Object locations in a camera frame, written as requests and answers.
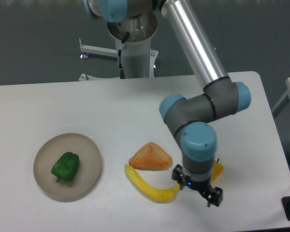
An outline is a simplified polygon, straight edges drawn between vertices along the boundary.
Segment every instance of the robotic arm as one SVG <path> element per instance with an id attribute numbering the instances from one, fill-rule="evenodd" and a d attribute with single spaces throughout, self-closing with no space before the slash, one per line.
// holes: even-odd
<path id="1" fill-rule="evenodd" d="M 167 18 L 185 52 L 204 94 L 186 99 L 180 94 L 165 98 L 160 113 L 183 154 L 172 179 L 198 191 L 211 204 L 219 206 L 222 189 L 211 187 L 217 137 L 207 123 L 236 114 L 249 107 L 249 89 L 229 78 L 210 44 L 190 0 L 84 0 L 95 17 L 120 22 L 159 9 Z"/>

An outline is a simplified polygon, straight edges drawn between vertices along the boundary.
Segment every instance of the gray floor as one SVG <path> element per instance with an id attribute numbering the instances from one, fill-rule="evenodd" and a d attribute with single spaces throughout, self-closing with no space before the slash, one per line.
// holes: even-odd
<path id="1" fill-rule="evenodd" d="M 290 77 L 290 0 L 192 2 L 226 70 L 258 72 L 272 107 Z M 157 76 L 192 74 L 168 21 L 156 15 Z M 77 81 L 85 72 L 118 76 L 114 59 L 81 61 L 79 37 L 114 48 L 106 22 L 90 21 L 81 0 L 0 0 L 0 85 Z M 290 105 L 276 125 L 290 161 Z"/>

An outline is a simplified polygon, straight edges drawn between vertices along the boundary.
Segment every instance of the silver arm tube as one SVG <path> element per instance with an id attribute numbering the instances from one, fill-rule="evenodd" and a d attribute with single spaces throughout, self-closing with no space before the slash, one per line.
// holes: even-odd
<path id="1" fill-rule="evenodd" d="M 190 0 L 166 0 L 161 13 L 169 19 L 194 74 L 204 86 L 228 75 L 194 13 Z"/>

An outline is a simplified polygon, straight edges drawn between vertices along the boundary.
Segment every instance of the beige plate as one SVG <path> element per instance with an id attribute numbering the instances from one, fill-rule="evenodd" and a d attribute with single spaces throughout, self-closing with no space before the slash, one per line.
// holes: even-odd
<path id="1" fill-rule="evenodd" d="M 51 169 L 68 151 L 79 156 L 79 168 L 71 182 L 56 182 L 58 178 L 51 174 Z M 39 186 L 55 200 L 75 201 L 87 194 L 99 176 L 101 165 L 99 149 L 91 139 L 67 133 L 52 138 L 42 146 L 35 158 L 33 172 Z"/>

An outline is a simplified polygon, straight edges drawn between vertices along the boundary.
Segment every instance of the banana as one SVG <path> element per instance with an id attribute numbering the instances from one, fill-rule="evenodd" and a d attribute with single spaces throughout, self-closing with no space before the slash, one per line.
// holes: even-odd
<path id="1" fill-rule="evenodd" d="M 167 202 L 172 199 L 179 190 L 179 184 L 176 184 L 173 188 L 159 189 L 148 184 L 138 174 L 138 172 L 130 165 L 125 165 L 125 173 L 128 179 L 133 185 L 140 190 L 142 194 L 156 202 Z"/>

